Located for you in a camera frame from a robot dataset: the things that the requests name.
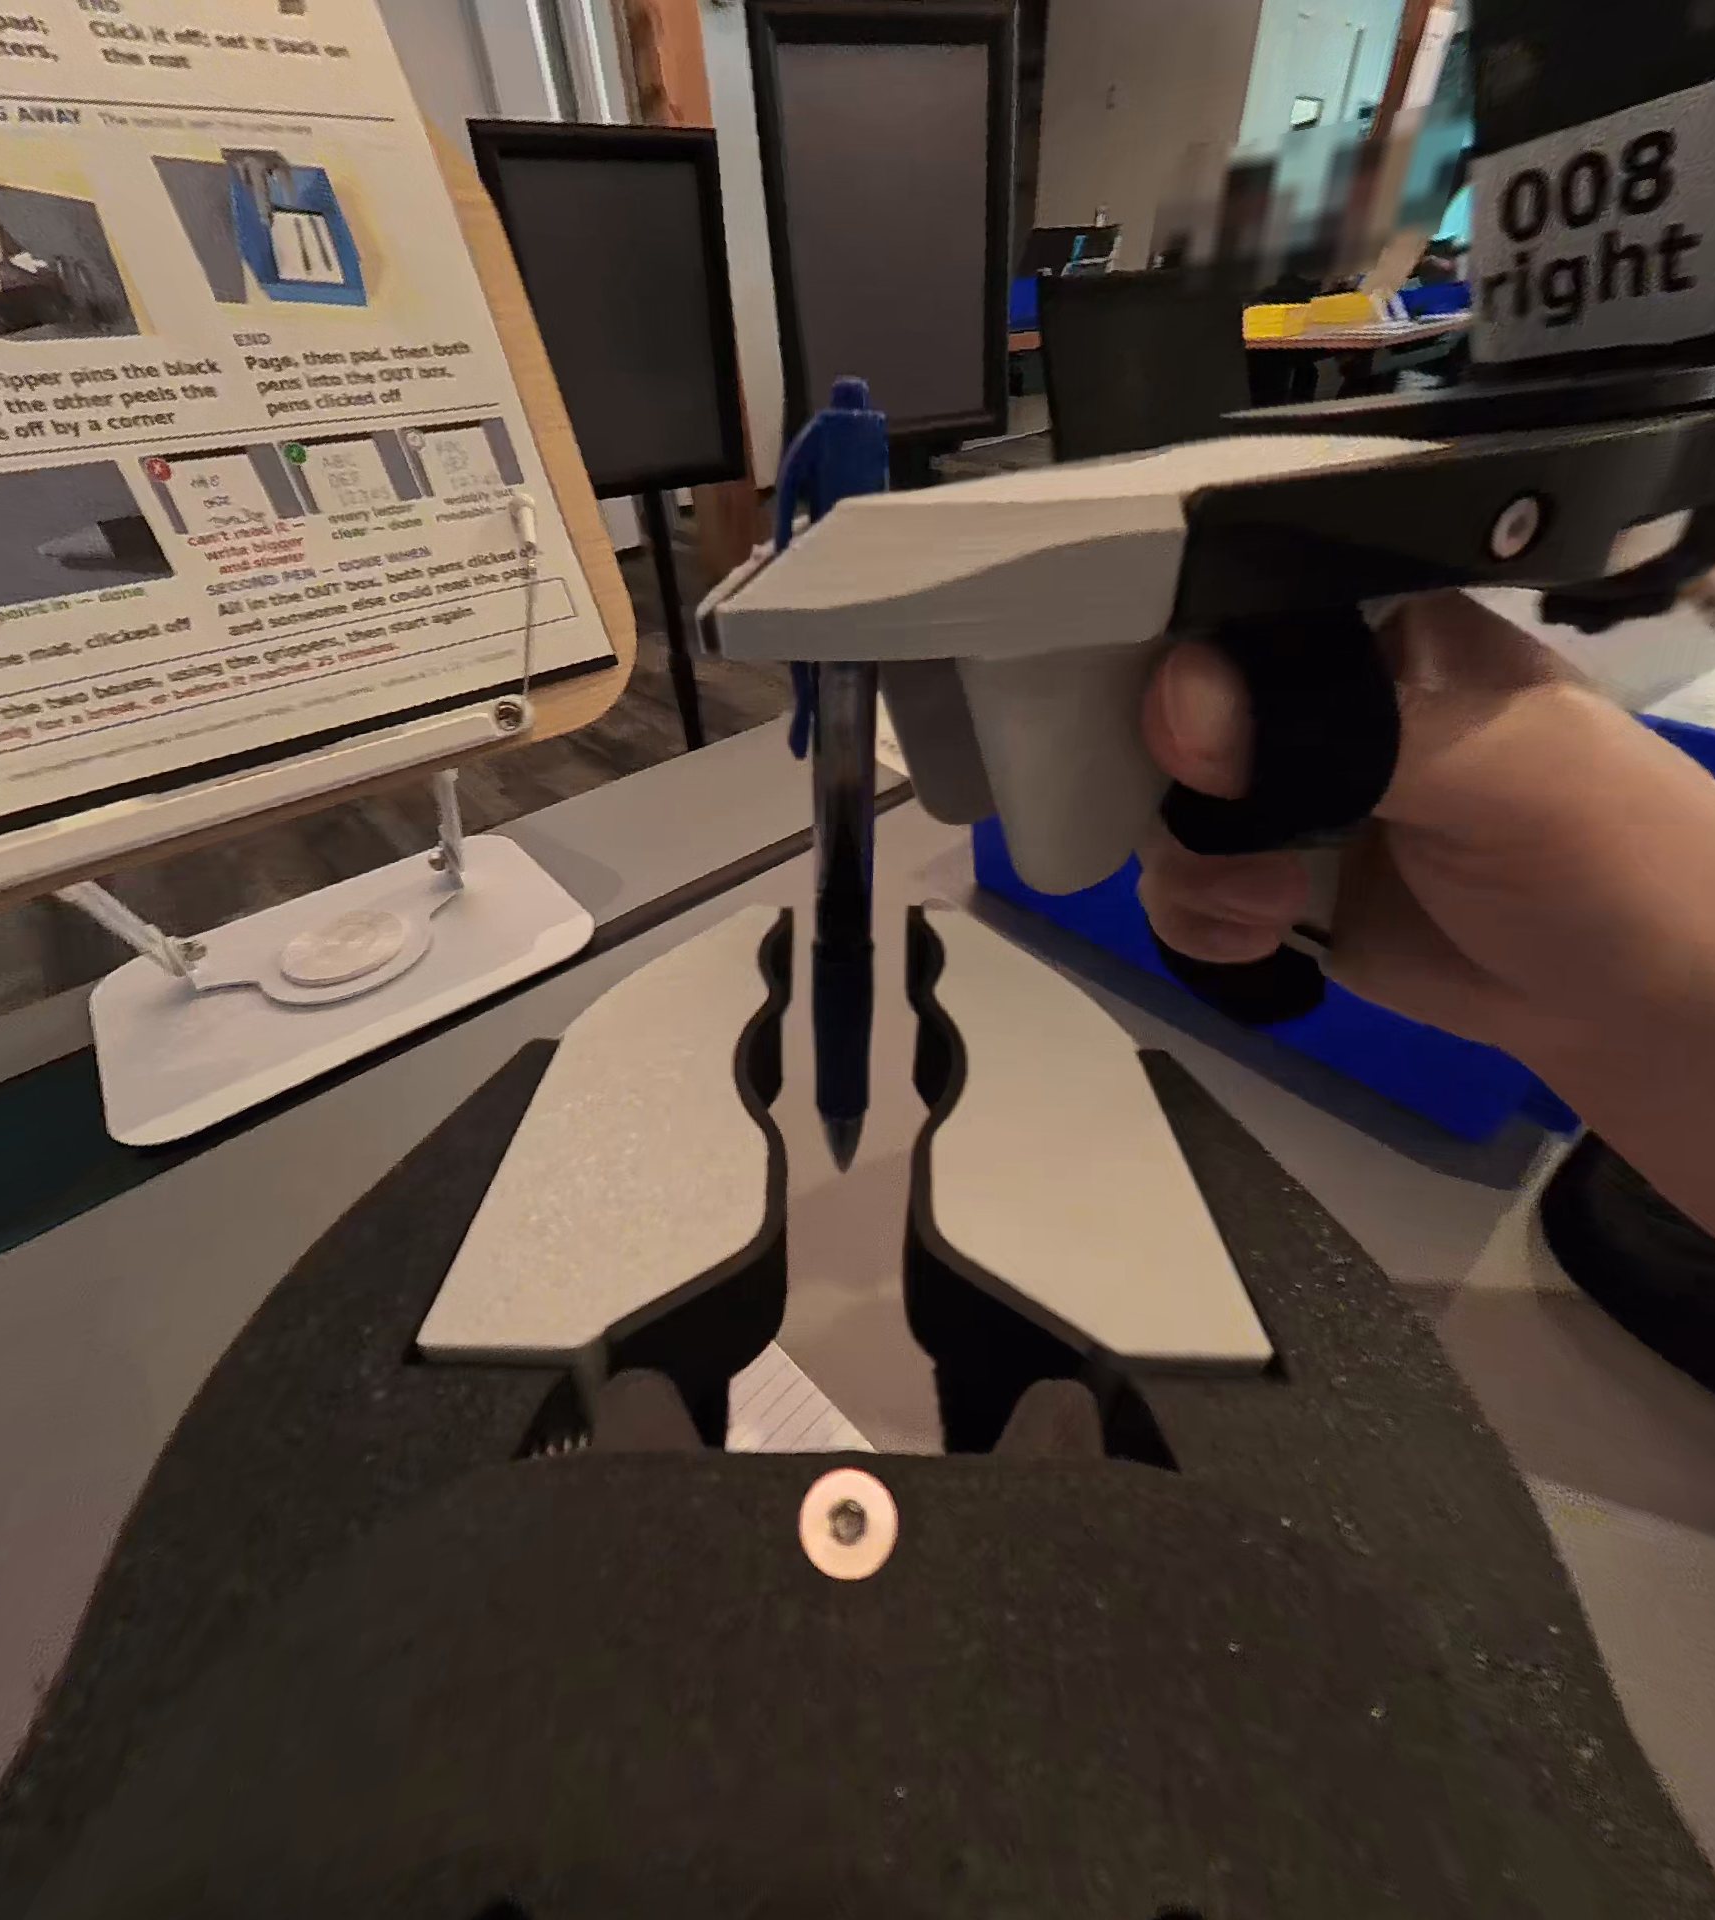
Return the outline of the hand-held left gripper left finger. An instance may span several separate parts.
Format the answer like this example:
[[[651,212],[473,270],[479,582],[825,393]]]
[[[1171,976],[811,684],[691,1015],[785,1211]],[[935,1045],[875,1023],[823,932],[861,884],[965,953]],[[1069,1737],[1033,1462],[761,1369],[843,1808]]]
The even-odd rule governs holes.
[[[653,1372],[713,1446],[787,1296],[773,1103],[793,914],[749,906],[569,1023],[415,1336],[429,1365],[533,1367],[585,1400]]]

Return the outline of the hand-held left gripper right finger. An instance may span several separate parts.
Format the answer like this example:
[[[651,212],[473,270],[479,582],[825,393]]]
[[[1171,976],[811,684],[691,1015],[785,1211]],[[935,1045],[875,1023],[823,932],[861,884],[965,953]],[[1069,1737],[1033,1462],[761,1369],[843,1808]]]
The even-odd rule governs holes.
[[[925,1117],[905,1316],[941,1445],[987,1455],[1039,1382],[1095,1403],[1111,1455],[1165,1455],[1149,1388],[1260,1381],[1276,1352],[1153,1060],[1071,981],[961,909],[905,930]]]

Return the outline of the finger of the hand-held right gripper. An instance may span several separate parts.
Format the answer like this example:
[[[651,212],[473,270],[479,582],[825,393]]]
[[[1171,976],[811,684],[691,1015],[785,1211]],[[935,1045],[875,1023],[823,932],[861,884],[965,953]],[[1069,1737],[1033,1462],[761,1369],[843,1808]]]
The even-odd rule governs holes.
[[[723,661],[873,667],[941,822],[1147,824],[1141,705],[1182,551],[1178,523],[823,523],[729,574],[699,636]]]
[[[1172,538],[1206,490],[1378,469],[1440,449],[1416,439],[1212,439],[851,498],[823,523],[823,573],[961,579],[1087,541]]]

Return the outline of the white lined legal notepad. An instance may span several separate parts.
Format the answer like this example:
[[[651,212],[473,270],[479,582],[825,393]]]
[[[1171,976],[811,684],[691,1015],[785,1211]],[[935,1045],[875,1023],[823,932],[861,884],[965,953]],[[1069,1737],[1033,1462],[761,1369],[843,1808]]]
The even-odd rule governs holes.
[[[727,1382],[725,1452],[857,1455],[869,1438],[771,1342]]]

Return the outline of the blue retractable pen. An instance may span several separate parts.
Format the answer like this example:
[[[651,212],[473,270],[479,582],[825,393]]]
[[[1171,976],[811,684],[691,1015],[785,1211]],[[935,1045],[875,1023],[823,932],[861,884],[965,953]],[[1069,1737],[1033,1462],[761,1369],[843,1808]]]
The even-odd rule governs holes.
[[[885,419],[863,378],[837,376],[827,407],[781,456],[773,548],[789,548],[797,516],[821,525],[845,501],[883,493],[887,481]],[[789,748],[811,764],[815,809],[815,1107],[831,1164],[843,1173],[869,1117],[877,667],[799,659],[789,673]]]

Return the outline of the blue plastic bin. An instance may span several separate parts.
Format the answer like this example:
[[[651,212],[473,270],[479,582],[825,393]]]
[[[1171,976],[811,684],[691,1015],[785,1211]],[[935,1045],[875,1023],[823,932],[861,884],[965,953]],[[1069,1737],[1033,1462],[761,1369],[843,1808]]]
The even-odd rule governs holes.
[[[973,879],[991,898],[1107,954],[1147,978],[1153,995],[1171,1004],[1196,1001],[1157,956],[1137,901],[1133,860],[1099,884],[1053,898],[1015,877],[997,821],[971,826],[969,850]],[[1236,1023],[1234,1030],[1314,1062],[1464,1142],[1492,1140],[1512,1120],[1560,1139],[1578,1124],[1542,1081],[1506,1055],[1400,1019],[1336,987],[1326,987],[1300,1020]]]

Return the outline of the person's right hand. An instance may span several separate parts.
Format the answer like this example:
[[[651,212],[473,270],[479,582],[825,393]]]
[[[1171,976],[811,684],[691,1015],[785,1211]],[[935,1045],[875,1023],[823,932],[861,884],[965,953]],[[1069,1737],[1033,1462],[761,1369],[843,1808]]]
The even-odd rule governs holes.
[[[1330,978],[1548,1081],[1614,992],[1652,1006],[1715,963],[1715,780],[1462,594],[1374,634],[1400,742],[1338,857]]]

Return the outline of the plain black easel board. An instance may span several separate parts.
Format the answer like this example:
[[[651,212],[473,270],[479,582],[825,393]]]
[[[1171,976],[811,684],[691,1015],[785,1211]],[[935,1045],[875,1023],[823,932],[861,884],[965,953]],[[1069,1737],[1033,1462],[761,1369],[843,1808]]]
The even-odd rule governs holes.
[[[1061,464],[1212,439],[1250,404],[1232,293],[1169,270],[1045,277],[1037,325]]]

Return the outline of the instruction board on stand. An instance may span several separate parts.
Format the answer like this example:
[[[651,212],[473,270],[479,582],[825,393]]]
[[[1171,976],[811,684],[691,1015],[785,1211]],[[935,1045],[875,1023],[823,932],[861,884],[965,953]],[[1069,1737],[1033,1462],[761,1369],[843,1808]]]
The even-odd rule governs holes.
[[[505,343],[535,432],[567,431],[581,463],[499,217],[475,167],[433,137],[481,272],[511,270],[529,309],[533,332]],[[629,684],[633,614],[583,464],[579,486],[559,464],[553,484],[575,535],[591,503],[607,541],[583,557],[619,642],[605,682],[543,688],[523,733],[467,756],[281,806],[245,811],[291,767],[0,839],[0,901],[53,894],[135,951],[89,1002],[113,1140],[201,1135],[585,949],[587,909],[501,832],[465,836],[457,799],[459,767],[577,733]]]

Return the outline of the black framed easel board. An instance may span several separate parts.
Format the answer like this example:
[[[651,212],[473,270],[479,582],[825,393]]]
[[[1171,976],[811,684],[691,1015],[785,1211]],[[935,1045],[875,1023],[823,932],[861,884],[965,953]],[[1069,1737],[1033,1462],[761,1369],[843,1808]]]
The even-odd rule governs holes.
[[[919,490],[1009,404],[1015,8],[743,11],[783,435],[861,378],[889,484]]]
[[[699,750],[671,496],[749,477],[717,137],[525,118],[467,132],[591,493],[639,505],[677,719]]]

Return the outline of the printed instruction sheet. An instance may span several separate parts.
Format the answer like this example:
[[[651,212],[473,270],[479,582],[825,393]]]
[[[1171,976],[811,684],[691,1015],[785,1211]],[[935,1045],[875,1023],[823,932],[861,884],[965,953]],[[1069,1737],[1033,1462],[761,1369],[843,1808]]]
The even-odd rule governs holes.
[[[605,682],[517,329],[379,5],[0,5],[0,839]]]

